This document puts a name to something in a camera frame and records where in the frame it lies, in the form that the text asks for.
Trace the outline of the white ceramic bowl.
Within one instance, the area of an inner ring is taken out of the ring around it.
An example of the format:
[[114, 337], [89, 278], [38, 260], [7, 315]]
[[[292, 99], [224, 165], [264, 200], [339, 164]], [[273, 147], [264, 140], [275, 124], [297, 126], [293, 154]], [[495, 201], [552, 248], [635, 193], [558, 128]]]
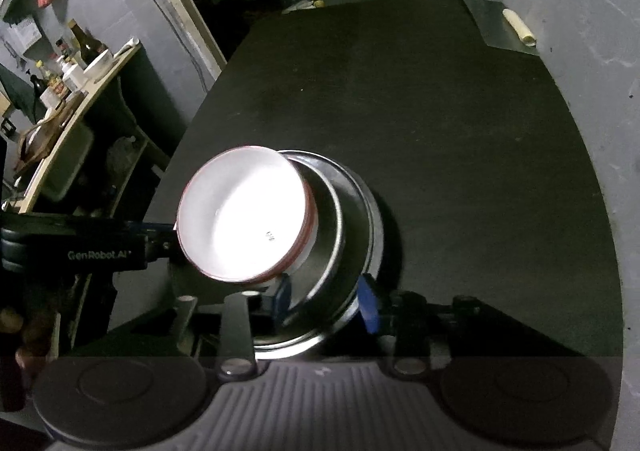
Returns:
[[305, 262], [317, 238], [318, 209], [309, 183], [283, 154], [245, 145], [194, 174], [175, 229], [183, 255], [202, 275], [262, 283]]

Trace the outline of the cleaver knife steel blade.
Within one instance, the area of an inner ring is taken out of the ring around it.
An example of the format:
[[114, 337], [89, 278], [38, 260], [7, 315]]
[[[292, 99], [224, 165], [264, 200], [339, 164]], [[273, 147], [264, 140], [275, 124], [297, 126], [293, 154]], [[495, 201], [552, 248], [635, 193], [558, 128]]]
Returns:
[[536, 39], [525, 29], [524, 37], [504, 16], [506, 7], [502, 2], [490, 0], [462, 0], [480, 31], [485, 44], [501, 50], [510, 50], [538, 56]]

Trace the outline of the steel plate with sticker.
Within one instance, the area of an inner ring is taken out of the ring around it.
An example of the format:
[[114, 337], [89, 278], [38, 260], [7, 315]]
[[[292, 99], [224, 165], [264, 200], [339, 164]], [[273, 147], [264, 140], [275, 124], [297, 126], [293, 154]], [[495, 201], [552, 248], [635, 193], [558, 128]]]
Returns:
[[341, 330], [358, 311], [360, 275], [375, 278], [382, 265], [383, 220], [375, 197], [355, 171], [326, 156], [300, 150], [314, 161], [335, 185], [345, 219], [345, 246], [336, 278], [318, 304], [299, 315], [286, 315], [274, 336], [255, 336], [256, 357], [261, 360], [293, 358], [324, 343]]

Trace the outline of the brown glass bottle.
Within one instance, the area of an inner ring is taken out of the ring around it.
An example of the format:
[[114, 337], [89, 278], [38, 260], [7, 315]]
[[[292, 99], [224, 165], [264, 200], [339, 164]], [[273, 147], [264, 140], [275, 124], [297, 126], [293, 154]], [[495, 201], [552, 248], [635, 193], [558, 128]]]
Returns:
[[77, 41], [80, 57], [86, 65], [90, 65], [106, 50], [103, 42], [86, 33], [75, 20], [70, 20], [67, 26]]

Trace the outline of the white bowl on shelf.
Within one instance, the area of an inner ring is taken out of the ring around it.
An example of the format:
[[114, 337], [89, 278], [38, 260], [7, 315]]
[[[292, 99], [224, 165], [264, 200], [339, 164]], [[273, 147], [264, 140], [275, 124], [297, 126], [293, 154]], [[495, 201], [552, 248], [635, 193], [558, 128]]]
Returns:
[[88, 81], [97, 81], [104, 77], [114, 64], [114, 55], [110, 49], [102, 51], [84, 70]]

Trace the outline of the deep steel bowl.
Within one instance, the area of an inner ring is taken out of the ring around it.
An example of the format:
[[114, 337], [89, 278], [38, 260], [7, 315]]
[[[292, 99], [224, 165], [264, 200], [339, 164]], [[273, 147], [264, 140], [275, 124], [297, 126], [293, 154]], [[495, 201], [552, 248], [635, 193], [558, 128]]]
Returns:
[[316, 204], [314, 236], [288, 276], [292, 294], [288, 315], [321, 303], [336, 278], [345, 246], [345, 219], [335, 185], [314, 161], [300, 153], [281, 151], [311, 189]]

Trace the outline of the wooden side shelf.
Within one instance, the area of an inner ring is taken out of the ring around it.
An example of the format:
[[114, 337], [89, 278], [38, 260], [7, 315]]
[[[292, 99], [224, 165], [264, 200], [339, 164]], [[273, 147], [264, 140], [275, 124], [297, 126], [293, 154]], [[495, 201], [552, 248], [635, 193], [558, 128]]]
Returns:
[[60, 155], [62, 148], [68, 143], [68, 139], [70, 139], [70, 136], [77, 126], [82, 123], [82, 119], [90, 110], [90, 107], [96, 103], [96, 100], [99, 99], [102, 92], [111, 84], [111, 81], [141, 48], [142, 44], [140, 44], [140, 42], [126, 44], [124, 50], [115, 55], [114, 60], [111, 62], [105, 74], [98, 79], [90, 79], [85, 87], [81, 89], [84, 99], [79, 102], [78, 107], [76, 107], [72, 113], [68, 114], [64, 122], [62, 122], [62, 129], [55, 139], [55, 144], [52, 145], [50, 152], [44, 156], [36, 166], [35, 174], [32, 176], [32, 179], [30, 179], [24, 196], [16, 198], [12, 202], [12, 205], [16, 207], [20, 214], [31, 212], [34, 209], [37, 198], [42, 192], [47, 177], [52, 170], [54, 162]]

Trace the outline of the cream rolled cloth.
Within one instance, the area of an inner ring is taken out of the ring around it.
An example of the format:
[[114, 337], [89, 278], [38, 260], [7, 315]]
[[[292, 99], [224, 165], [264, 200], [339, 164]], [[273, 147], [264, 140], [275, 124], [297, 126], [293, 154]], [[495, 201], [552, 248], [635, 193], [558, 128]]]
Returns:
[[526, 47], [535, 47], [537, 38], [523, 19], [513, 10], [504, 8], [502, 16], [518, 36], [518, 40]]

